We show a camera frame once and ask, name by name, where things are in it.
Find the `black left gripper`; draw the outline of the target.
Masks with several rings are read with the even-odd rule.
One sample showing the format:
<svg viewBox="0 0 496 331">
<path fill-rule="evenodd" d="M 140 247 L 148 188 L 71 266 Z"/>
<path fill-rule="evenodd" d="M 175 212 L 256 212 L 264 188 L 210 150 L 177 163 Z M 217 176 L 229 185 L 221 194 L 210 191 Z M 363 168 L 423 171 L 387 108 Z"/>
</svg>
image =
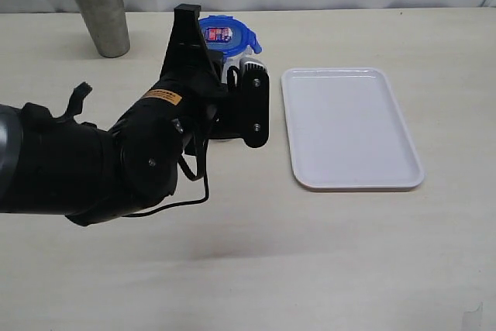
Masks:
<svg viewBox="0 0 496 331">
<path fill-rule="evenodd" d="M 158 115 L 167 120 L 189 117 L 200 127 L 225 129 L 228 88 L 221 82 L 222 54 L 210 51 L 199 26 L 199 5 L 174 9 L 158 88 L 181 97 L 176 104 L 160 100 Z"/>
</svg>

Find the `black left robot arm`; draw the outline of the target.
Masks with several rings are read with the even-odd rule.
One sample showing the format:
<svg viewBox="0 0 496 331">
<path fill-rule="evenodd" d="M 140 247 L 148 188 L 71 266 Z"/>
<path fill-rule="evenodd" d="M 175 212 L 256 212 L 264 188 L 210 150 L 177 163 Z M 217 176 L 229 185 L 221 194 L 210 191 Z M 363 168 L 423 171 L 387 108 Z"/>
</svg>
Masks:
<svg viewBox="0 0 496 331">
<path fill-rule="evenodd" d="M 179 174 L 206 173 L 206 149 L 227 90 L 199 26 L 200 5 L 181 4 L 158 81 L 107 130 L 78 122 L 91 92 L 81 83 L 53 116 L 31 102 L 1 107 L 1 210 L 63 215 L 79 226 L 153 207 Z"/>
</svg>

